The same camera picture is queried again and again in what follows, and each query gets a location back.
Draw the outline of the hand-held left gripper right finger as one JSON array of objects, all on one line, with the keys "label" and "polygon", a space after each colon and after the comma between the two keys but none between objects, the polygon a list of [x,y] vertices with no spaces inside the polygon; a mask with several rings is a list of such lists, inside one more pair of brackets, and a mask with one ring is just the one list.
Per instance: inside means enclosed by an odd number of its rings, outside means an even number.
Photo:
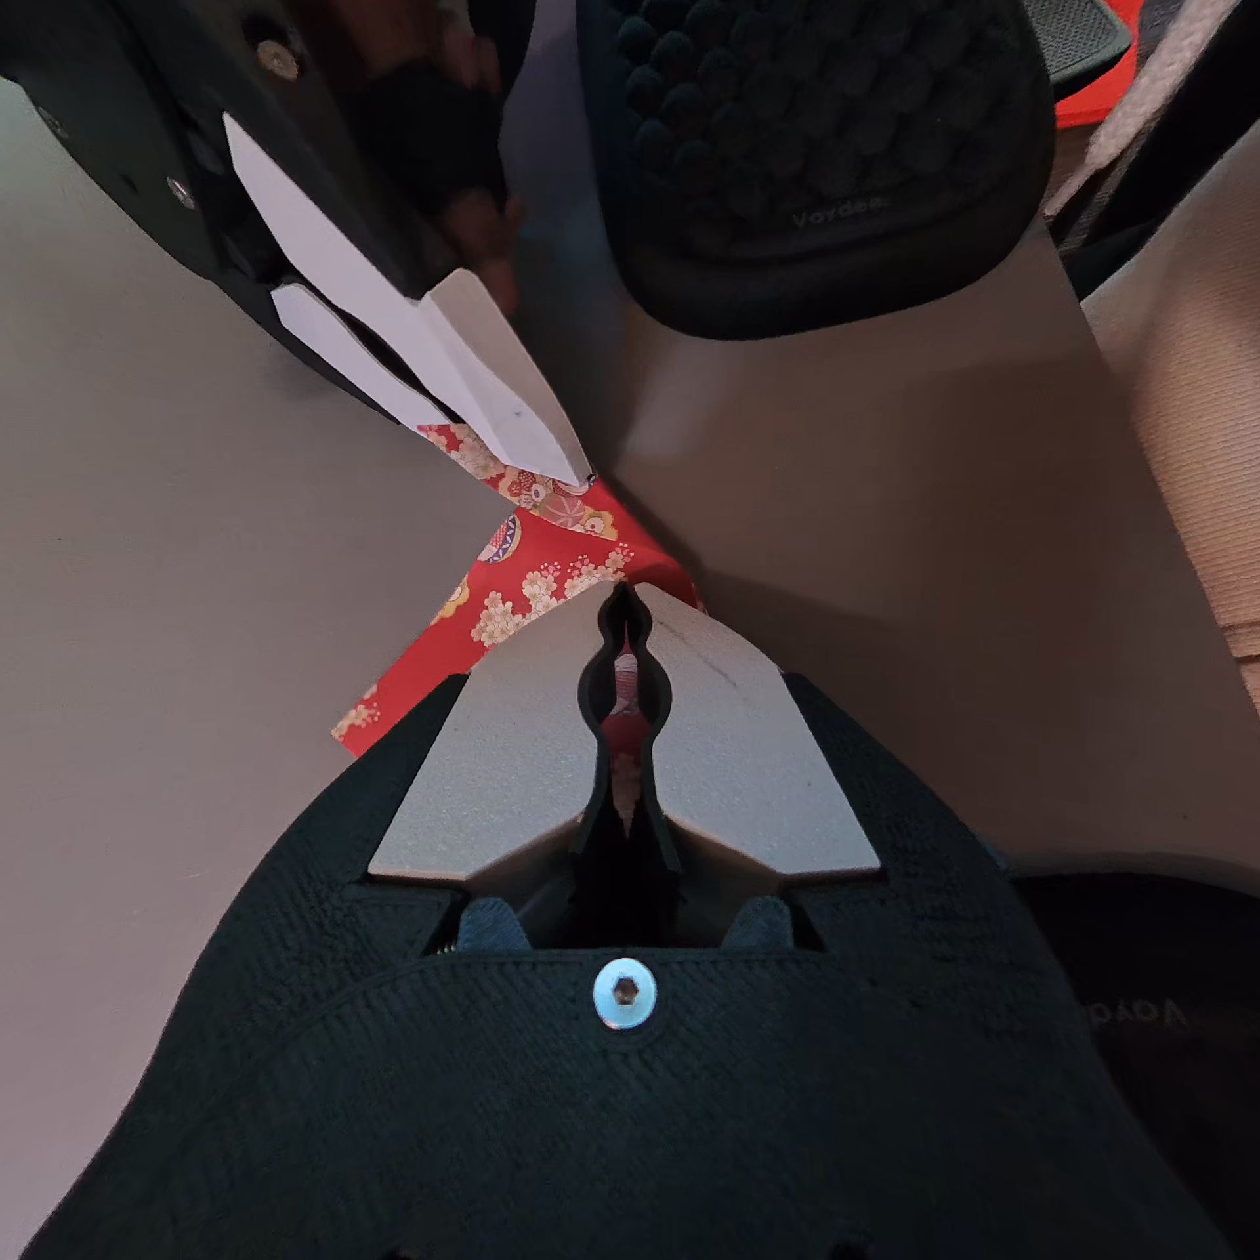
[{"label": "hand-held left gripper right finger", "polygon": [[671,843],[680,945],[717,945],[745,902],[880,878],[884,865],[783,671],[732,628],[641,583],[654,700],[646,816]]}]

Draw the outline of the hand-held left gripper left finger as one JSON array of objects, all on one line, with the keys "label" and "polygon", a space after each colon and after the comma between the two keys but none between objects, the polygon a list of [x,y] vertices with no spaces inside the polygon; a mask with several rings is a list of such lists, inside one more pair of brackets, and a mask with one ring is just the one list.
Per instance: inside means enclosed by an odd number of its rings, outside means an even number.
[{"label": "hand-held left gripper left finger", "polygon": [[500,899],[534,945],[575,930],[626,841],[605,717],[628,586],[598,581],[491,648],[386,824],[368,876]]}]

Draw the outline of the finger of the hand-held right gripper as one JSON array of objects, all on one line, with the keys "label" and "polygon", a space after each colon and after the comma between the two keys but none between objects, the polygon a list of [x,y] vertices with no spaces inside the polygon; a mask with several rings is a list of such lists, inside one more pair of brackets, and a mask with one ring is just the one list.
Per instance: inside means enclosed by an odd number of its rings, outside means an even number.
[{"label": "finger of the hand-held right gripper", "polygon": [[409,429],[444,424],[443,409],[381,364],[347,321],[300,282],[286,282],[271,291],[280,325],[358,392]]},{"label": "finger of the hand-held right gripper", "polygon": [[480,278],[454,269],[413,299],[355,246],[229,115],[229,160],[299,278],[370,353],[444,403],[506,465],[586,485],[592,467],[562,405]]}]

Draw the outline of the red floral origami paper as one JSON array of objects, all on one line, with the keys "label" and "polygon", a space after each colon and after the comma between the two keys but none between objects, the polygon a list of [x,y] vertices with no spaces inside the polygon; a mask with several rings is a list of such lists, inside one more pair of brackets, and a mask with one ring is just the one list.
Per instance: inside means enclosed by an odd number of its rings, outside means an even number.
[{"label": "red floral origami paper", "polygon": [[706,611],[701,592],[600,478],[545,478],[497,459],[465,422],[418,435],[510,504],[457,586],[401,656],[330,728],[362,755],[448,674],[465,674],[519,628],[601,583],[650,583]]}]

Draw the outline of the person's right hand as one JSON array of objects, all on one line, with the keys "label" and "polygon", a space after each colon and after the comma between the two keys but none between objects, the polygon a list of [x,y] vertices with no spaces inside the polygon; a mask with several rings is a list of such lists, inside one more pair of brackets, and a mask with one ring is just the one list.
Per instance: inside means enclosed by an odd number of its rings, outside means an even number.
[{"label": "person's right hand", "polygon": [[457,263],[480,278],[508,317],[519,302],[514,248],[521,220],[523,205],[515,196],[499,207],[482,186],[457,192],[433,220]]}]

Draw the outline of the black nubbed slipper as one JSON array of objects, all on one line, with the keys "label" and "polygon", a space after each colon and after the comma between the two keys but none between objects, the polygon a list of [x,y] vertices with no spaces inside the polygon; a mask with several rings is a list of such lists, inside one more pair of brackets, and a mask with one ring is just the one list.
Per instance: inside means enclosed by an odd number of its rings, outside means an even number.
[{"label": "black nubbed slipper", "polygon": [[992,270],[1046,188],[1020,1],[577,1],[607,246],[697,338],[798,334]]},{"label": "black nubbed slipper", "polygon": [[1258,1256],[1258,899],[1136,872],[1020,876],[1095,1046],[1239,1258]]}]

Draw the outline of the person's beige clothing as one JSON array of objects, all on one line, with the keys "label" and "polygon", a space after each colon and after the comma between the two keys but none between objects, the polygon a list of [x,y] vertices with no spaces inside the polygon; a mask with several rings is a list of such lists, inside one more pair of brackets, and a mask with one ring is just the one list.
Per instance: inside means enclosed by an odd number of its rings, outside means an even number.
[{"label": "person's beige clothing", "polygon": [[1082,308],[1258,704],[1258,125]]}]

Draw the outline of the red flat object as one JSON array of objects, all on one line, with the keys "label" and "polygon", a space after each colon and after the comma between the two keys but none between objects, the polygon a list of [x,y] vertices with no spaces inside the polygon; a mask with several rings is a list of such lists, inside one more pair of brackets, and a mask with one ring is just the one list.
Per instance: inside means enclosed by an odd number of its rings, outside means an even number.
[{"label": "red flat object", "polygon": [[1123,57],[1091,84],[1056,102],[1056,128],[1097,125],[1110,115],[1138,70],[1138,26],[1144,1],[1104,1],[1129,33]]}]

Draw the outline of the black mesh object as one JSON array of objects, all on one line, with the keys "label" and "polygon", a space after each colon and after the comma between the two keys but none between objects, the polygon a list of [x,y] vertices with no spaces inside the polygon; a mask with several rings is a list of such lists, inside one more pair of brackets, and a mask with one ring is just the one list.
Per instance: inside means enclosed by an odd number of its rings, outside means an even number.
[{"label": "black mesh object", "polygon": [[1106,1],[1022,1],[1046,63],[1054,102],[1114,69],[1132,44],[1129,26]]}]

